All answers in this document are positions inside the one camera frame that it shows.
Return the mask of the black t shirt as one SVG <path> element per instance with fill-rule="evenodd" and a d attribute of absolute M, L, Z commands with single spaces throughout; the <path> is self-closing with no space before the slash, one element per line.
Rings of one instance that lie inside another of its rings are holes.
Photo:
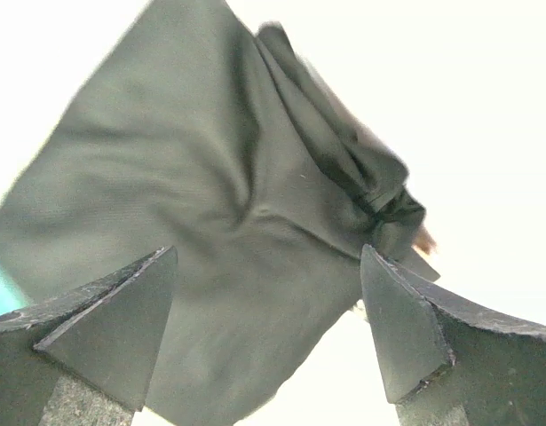
<path fill-rule="evenodd" d="M 0 207 L 0 266 L 36 301 L 161 246 L 178 281 L 147 405 L 231 425 L 360 299 L 360 253 L 403 259 L 425 209 L 283 29 L 153 1 Z"/>

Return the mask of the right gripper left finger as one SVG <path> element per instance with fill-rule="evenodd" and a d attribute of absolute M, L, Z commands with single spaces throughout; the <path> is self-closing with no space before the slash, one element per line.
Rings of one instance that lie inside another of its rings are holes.
<path fill-rule="evenodd" d="M 129 425 L 146 403 L 177 275 L 160 248 L 0 316 L 0 426 Z"/>

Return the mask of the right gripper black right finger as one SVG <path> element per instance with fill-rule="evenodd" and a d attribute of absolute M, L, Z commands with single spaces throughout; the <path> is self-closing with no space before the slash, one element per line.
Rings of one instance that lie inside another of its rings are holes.
<path fill-rule="evenodd" d="M 475 304 L 365 246 L 368 323 L 402 425 L 546 425 L 546 326 Z"/>

